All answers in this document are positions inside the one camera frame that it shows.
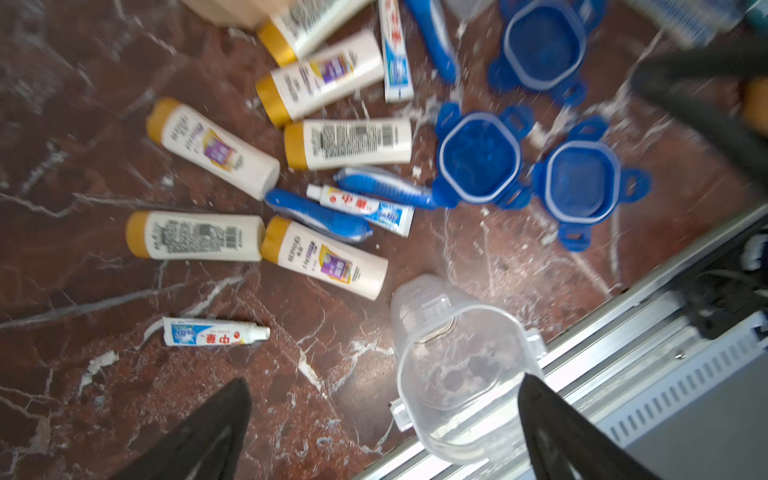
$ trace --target blue toothbrush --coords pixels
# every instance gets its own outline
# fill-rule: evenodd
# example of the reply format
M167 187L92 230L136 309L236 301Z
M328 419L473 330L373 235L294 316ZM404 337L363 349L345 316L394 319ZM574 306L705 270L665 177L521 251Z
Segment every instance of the blue toothbrush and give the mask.
M445 13L440 0L405 0L405 3L421 28L437 72L449 84L456 83L458 61L445 26Z
M431 188L410 184L383 168L345 167L333 179L342 189L355 194L377 195L397 204L429 210L442 206Z
M270 191L264 201L277 213L340 242L360 243L373 235L373 228L365 219L330 210L284 190Z

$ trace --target metal vent grille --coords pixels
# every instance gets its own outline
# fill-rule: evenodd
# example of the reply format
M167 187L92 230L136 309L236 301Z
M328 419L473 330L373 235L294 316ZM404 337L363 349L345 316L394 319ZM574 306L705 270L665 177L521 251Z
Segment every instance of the metal vent grille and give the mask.
M630 445L763 353L752 330L754 323L742 322L700 353L683 360L686 365L611 413L598 427L619 446Z

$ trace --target clear plastic container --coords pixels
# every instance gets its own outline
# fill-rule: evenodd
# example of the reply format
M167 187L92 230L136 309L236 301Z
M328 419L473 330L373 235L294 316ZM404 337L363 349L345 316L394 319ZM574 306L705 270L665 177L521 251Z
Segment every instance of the clear plastic container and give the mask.
M433 275L397 289L392 326L398 426L409 426L409 417L424 446L451 463L512 454L520 382L525 373L543 378L538 332Z
M471 22L483 13L493 0L444 0L445 6L460 22Z

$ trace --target marble floor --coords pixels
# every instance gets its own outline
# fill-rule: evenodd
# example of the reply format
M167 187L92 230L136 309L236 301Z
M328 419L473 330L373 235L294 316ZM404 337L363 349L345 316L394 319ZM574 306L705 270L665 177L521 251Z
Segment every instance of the marble floor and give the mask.
M155 146L144 120L170 95L280 159L279 186L301 192L332 172L288 170L283 138L254 82L275 67L249 32L206 25L175 0L18 0L0 5L0 478L106 478L148 449L235 377L253 410L236 478L351 478L411 432L392 425L397 397L389 301L424 273L540 329L547 340L719 223L761 200L699 135L636 99L627 77L674 44L623 4L609 2L582 69L586 102L488 89L498 54L495 8L469 25L449 18L461 81L435 76L410 14L402 18L416 95L386 104L380 84L316 117L409 118L412 163L435 177L434 106L498 113L529 104L538 123L524 159L542 158L588 114L611 124L606 142L654 189L594 228L584 253L564 250L534 200L519 212L463 204L417 212L410 238L377 230L362 248L389 259L368 301L270 263L160 262L124 241L139 209L273 213ZM328 43L361 28L365 7ZM697 95L738 112L737 86L706 82ZM161 315L257 321L257 346L178 349L145 330Z

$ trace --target cardboard box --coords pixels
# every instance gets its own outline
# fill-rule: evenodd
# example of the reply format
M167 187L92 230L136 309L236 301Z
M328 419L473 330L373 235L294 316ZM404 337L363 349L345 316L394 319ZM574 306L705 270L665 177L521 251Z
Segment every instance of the cardboard box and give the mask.
M214 25L254 30L289 0L183 0L200 17Z

